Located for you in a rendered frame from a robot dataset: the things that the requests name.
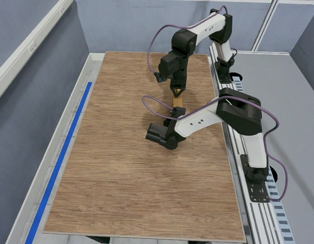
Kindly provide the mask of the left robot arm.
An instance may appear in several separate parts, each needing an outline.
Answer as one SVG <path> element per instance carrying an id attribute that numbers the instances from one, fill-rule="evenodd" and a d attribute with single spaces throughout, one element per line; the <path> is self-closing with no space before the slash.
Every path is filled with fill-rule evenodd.
<path id="1" fill-rule="evenodd" d="M 219 96 L 212 101 L 223 96 L 241 98 L 261 107 L 259 99 L 229 87 L 222 88 Z M 265 152 L 261 119 L 261 110 L 254 106 L 224 98 L 212 102 L 184 118 L 171 120 L 169 127 L 151 123 L 145 139 L 156 142 L 169 150 L 174 150 L 179 142 L 195 131 L 215 123 L 226 122 L 241 135 L 244 141 L 247 154 L 241 154 L 240 159 L 251 202 L 269 203 L 270 199 L 264 183 L 269 175 L 269 159 Z"/>

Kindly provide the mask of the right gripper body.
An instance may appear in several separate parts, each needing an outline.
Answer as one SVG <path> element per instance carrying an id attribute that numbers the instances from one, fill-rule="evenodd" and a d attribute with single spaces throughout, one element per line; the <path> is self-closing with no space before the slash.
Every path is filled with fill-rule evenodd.
<path id="1" fill-rule="evenodd" d="M 170 87 L 172 88 L 181 88 L 181 86 L 186 86 L 186 81 L 187 81 L 187 67 L 182 69 L 178 69 L 176 72 L 174 72 L 173 74 L 171 74 L 168 77 L 164 77 L 160 74 L 160 72 L 158 73 L 158 75 L 156 74 L 155 77 L 164 79 L 164 78 L 168 78 L 171 79 L 170 81 Z"/>

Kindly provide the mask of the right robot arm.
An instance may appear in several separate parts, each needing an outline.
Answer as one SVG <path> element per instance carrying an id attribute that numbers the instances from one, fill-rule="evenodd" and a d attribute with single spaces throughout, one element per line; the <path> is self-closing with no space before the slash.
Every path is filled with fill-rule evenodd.
<path id="1" fill-rule="evenodd" d="M 172 37 L 172 50 L 160 60 L 158 65 L 160 74 L 168 77 L 178 69 L 186 68 L 189 56 L 193 55 L 196 45 L 209 36 L 218 52 L 214 64 L 219 83 L 232 83 L 229 69 L 235 60 L 228 42 L 232 33 L 232 18 L 232 15 L 217 13 L 192 28 L 178 30 Z"/>

